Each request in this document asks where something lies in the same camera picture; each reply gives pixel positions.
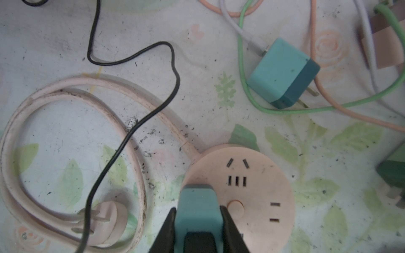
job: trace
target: charging adapter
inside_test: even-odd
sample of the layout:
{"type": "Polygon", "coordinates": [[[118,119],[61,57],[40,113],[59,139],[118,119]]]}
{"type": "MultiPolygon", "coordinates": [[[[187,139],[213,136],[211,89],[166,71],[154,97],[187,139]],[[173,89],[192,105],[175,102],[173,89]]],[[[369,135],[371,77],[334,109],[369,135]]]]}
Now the charging adapter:
{"type": "Polygon", "coordinates": [[[319,72],[319,65],[282,38],[275,40],[247,84],[277,109],[294,105],[319,72]]]}
{"type": "Polygon", "coordinates": [[[377,173],[385,181],[387,197],[396,199],[396,206],[405,209],[405,142],[377,167],[377,173]]]}

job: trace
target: plug prong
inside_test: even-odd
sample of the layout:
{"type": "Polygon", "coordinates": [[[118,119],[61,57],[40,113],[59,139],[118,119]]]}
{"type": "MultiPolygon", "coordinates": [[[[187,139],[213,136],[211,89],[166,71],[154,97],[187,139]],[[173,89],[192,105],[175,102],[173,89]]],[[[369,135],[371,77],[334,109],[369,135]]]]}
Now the plug prong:
{"type": "Polygon", "coordinates": [[[99,217],[99,216],[93,217],[93,220],[101,221],[101,222],[109,222],[110,221],[110,219],[108,219],[108,218],[102,218],[102,217],[99,217]]]}
{"type": "Polygon", "coordinates": [[[309,108],[309,106],[308,106],[306,103],[304,103],[301,99],[298,99],[298,100],[297,100],[297,103],[299,103],[300,105],[302,105],[304,108],[309,108]]]}
{"type": "Polygon", "coordinates": [[[81,227],[73,227],[72,231],[77,234],[83,234],[83,228],[81,227]]]}
{"type": "Polygon", "coordinates": [[[308,86],[308,88],[307,88],[307,92],[309,92],[309,94],[311,94],[311,95],[314,96],[314,97],[318,97],[318,96],[319,96],[319,92],[317,92],[316,90],[310,88],[309,86],[308,86]]]}

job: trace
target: table surface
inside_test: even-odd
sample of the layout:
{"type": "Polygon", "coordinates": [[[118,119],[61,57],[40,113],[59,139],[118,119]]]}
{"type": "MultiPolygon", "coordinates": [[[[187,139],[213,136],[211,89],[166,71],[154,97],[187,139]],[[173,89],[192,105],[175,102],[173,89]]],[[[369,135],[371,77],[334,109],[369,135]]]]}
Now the table surface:
{"type": "MultiPolygon", "coordinates": [[[[228,1],[240,10],[243,0],[228,1]]],[[[367,1],[367,8],[377,1],[367,1]]],[[[272,43],[281,36],[309,52],[309,1],[265,0],[246,17],[245,28],[272,43]]],[[[94,0],[49,0],[33,8],[3,1],[0,8],[0,130],[17,106],[47,84],[74,76],[125,80],[164,100],[175,77],[170,51],[158,47],[111,67],[85,58],[95,12],[94,0]]],[[[317,61],[328,91],[348,102],[372,94],[369,72],[357,41],[359,18],[350,0],[318,1],[317,61]]],[[[223,17],[197,0],[103,0],[94,43],[95,57],[122,59],[160,40],[176,52],[181,87],[169,105],[171,120],[199,151],[237,142],[260,150],[284,171],[296,199],[294,232],[282,252],[403,252],[405,213],[376,189],[376,165],[403,140],[403,134],[336,112],[293,116],[256,110],[243,92],[237,65],[237,36],[223,17]]],[[[246,51],[249,75],[260,58],[246,51]]],[[[398,76],[378,71],[380,89],[398,76]]],[[[125,96],[82,86],[130,125],[147,110],[125,96]]],[[[405,113],[400,87],[385,101],[405,113]]],[[[327,105],[304,94],[310,107],[327,105]]],[[[394,123],[400,116],[373,102],[353,109],[394,123]]],[[[134,134],[145,164],[147,222],[136,252],[147,252],[178,194],[190,160],[158,119],[134,134]]],[[[109,156],[121,142],[93,108],[72,101],[53,102],[35,112],[16,144],[25,156],[21,183],[31,198],[61,213],[76,213],[109,156]]],[[[125,236],[137,224],[137,191],[127,155],[99,188],[95,201],[116,200],[130,212],[125,236]]],[[[0,200],[1,252],[71,252],[25,228],[0,200]]]]}

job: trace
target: teal plug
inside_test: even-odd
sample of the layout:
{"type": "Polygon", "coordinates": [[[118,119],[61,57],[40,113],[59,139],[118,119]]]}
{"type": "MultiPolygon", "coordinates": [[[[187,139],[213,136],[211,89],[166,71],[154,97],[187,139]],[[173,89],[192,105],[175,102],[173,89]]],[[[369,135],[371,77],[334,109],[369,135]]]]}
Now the teal plug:
{"type": "Polygon", "coordinates": [[[391,188],[387,196],[401,196],[396,206],[405,209],[405,142],[377,167],[377,173],[391,188]]]}
{"type": "Polygon", "coordinates": [[[247,84],[277,109],[294,105],[320,70],[309,56],[282,38],[275,40],[247,84]]]}
{"type": "Polygon", "coordinates": [[[188,233],[210,233],[217,253],[224,251],[224,220],[217,194],[210,185],[186,185],[180,192],[175,219],[174,253],[184,252],[188,233]]]}

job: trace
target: power strip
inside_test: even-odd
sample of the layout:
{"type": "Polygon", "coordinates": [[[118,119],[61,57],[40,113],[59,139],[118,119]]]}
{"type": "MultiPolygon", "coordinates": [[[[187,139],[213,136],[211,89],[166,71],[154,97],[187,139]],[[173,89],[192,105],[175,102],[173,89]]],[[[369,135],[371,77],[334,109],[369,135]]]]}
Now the power strip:
{"type": "Polygon", "coordinates": [[[238,145],[212,147],[190,166],[183,187],[188,184],[211,185],[250,252],[280,252],[286,245],[294,197],[283,171],[267,156],[238,145]]]}
{"type": "MultiPolygon", "coordinates": [[[[405,29],[405,1],[398,1],[390,9],[399,20],[402,28],[405,29]]],[[[373,33],[377,68],[387,68],[403,63],[404,54],[401,42],[385,17],[382,14],[375,15],[370,18],[370,25],[373,33]]],[[[363,52],[365,52],[367,45],[362,29],[359,30],[359,35],[363,52]]]]}

